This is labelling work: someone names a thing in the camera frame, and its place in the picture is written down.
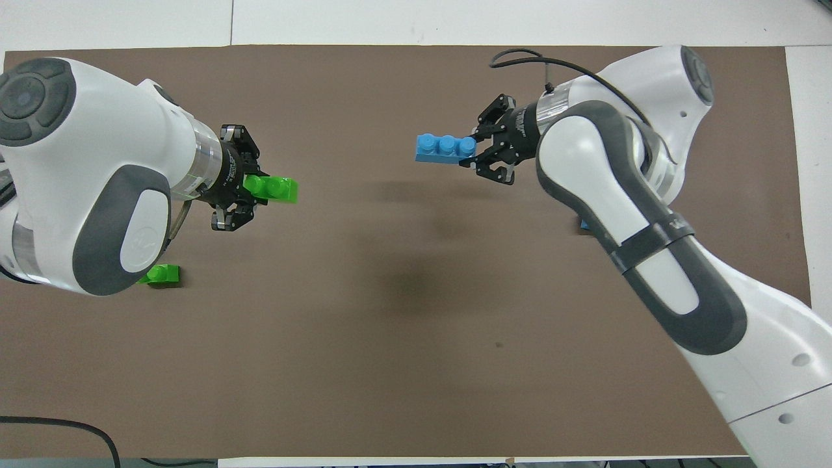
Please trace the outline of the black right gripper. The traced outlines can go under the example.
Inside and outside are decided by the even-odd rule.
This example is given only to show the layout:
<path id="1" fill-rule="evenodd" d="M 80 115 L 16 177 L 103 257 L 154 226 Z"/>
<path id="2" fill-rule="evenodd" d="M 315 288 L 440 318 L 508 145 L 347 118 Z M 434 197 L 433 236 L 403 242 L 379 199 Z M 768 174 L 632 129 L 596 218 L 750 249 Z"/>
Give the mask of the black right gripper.
<path id="1" fill-rule="evenodd" d="M 537 106 L 516 109 L 513 97 L 498 95 L 479 114 L 470 137 L 483 142 L 505 131 L 506 125 L 509 146 L 490 146 L 478 156 L 463 158 L 461 168 L 470 168 L 476 176 L 494 183 L 513 185 L 516 164 L 537 157 L 540 139 Z"/>

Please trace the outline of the green two-stud toy brick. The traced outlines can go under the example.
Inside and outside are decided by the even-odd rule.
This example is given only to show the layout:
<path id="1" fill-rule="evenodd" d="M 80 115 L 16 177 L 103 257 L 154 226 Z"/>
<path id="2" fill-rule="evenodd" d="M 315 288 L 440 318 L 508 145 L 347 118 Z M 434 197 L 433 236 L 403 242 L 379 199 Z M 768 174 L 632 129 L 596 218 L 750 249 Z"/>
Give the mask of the green two-stud toy brick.
<path id="1" fill-rule="evenodd" d="M 176 285 L 179 284 L 179 273 L 181 273 L 181 270 L 178 265 L 170 263 L 157 264 L 138 279 L 137 284 Z"/>
<path id="2" fill-rule="evenodd" d="M 244 178 L 244 188 L 261 203 L 275 201 L 295 204 L 299 196 L 299 183 L 289 177 L 261 177 L 249 174 Z"/>

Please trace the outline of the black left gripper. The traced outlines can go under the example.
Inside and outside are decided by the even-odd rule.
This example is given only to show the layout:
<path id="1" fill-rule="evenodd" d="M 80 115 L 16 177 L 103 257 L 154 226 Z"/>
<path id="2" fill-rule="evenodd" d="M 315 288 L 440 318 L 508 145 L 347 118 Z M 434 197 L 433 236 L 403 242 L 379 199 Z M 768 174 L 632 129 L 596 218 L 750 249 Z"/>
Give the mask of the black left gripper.
<path id="1" fill-rule="evenodd" d="M 213 231 L 236 231 L 254 219 L 259 205 L 268 205 L 267 199 L 253 198 L 243 187 L 244 175 L 268 177 L 259 165 L 259 156 L 261 152 L 244 125 L 223 125 L 220 166 L 206 179 L 206 202 L 214 210 Z"/>

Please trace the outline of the brown table mat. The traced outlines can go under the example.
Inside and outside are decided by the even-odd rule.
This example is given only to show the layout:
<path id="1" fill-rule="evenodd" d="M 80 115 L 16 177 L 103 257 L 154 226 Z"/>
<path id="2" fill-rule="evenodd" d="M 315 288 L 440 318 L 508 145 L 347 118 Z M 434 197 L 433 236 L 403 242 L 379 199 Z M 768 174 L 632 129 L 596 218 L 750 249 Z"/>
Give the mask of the brown table mat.
<path id="1" fill-rule="evenodd" d="M 543 65 L 498 47 L 57 51 L 244 124 L 299 181 L 236 232 L 196 203 L 181 287 L 0 279 L 0 415 L 92 424 L 125 458 L 740 455 L 689 365 L 532 161 L 509 187 L 413 159 Z"/>

